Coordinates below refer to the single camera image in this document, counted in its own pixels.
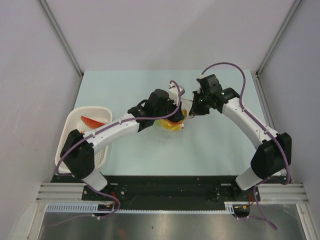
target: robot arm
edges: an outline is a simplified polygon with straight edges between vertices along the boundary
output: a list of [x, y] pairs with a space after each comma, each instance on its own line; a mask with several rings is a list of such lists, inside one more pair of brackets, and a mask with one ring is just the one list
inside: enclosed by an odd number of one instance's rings
[[[126, 114], [116, 121], [86, 131], [83, 134], [77, 129], [71, 131], [65, 141], [60, 157], [76, 143], [88, 137], [63, 160], [72, 176], [89, 184], [97, 191], [102, 190], [108, 183], [104, 176], [95, 169], [95, 154], [119, 138], [138, 133], [152, 126], [155, 121], [153, 118], [173, 113], [177, 108], [179, 96], [177, 87], [174, 84], [169, 84], [169, 86], [170, 89], [168, 91], [156, 89], [148, 99], [129, 109]], [[184, 89], [179, 86], [179, 90], [180, 94], [183, 95]], [[177, 123], [184, 118], [180, 104], [178, 111], [167, 119]]]
[[[261, 182], [263, 179], [279, 172], [285, 167], [284, 159], [274, 140], [261, 129], [241, 108], [240, 96], [232, 88], [222, 89], [216, 76], [210, 75], [197, 79], [200, 84], [198, 91], [193, 92], [193, 104], [189, 115], [206, 115], [209, 109], [217, 109], [231, 119], [250, 139], [256, 152], [250, 167], [236, 178], [240, 191], [245, 191]], [[287, 133], [279, 134], [263, 123], [267, 131], [277, 139], [282, 146], [288, 164], [291, 164], [291, 137]]]

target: gray wall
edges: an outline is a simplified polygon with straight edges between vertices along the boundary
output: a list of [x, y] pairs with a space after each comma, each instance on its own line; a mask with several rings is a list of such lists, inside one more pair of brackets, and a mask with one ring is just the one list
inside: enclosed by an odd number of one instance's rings
[[261, 75], [278, 131], [292, 136], [292, 174], [320, 224], [320, 1], [305, 0]]
[[79, 83], [37, 1], [0, 1], [1, 240], [53, 172]]
[[255, 70], [293, 1], [47, 0], [84, 70]]

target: yellow object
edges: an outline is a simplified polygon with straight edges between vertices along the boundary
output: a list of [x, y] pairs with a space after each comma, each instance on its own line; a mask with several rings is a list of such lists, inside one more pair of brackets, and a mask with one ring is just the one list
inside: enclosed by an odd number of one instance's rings
[[[183, 109], [182, 114], [187, 117], [187, 110]], [[172, 122], [167, 119], [160, 119], [156, 121], [160, 126], [170, 131], [179, 131], [184, 128], [184, 119], [179, 122]]]

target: basket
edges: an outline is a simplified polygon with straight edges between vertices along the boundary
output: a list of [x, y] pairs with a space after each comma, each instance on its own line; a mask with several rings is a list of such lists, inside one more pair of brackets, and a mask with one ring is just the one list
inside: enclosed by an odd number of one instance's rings
[[[92, 128], [85, 125], [85, 123], [81, 120], [81, 116], [106, 124], [112, 122], [113, 117], [111, 111], [108, 108], [101, 106], [84, 106], [76, 108], [72, 112], [70, 112], [68, 117], [66, 118], [58, 149], [55, 154], [55, 165], [57, 165], [60, 160], [60, 153], [71, 131], [75, 129], [78, 129], [79, 132], [92, 130]], [[94, 165], [96, 169], [100, 168], [106, 161], [107, 152], [108, 146], [94, 155]], [[66, 174], [70, 173], [69, 169], [63, 162], [59, 167], [59, 172]]]

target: red object in basket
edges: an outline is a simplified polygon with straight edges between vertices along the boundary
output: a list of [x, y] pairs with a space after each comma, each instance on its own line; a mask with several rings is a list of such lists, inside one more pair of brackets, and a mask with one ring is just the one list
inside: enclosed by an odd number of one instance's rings
[[85, 125], [87, 125], [89, 128], [92, 128], [92, 129], [97, 129], [103, 125], [106, 125], [103, 122], [99, 122], [99, 121], [93, 120], [93, 119], [85, 117], [85, 116], [81, 116], [81, 120], [82, 120], [82, 122], [84, 122]]

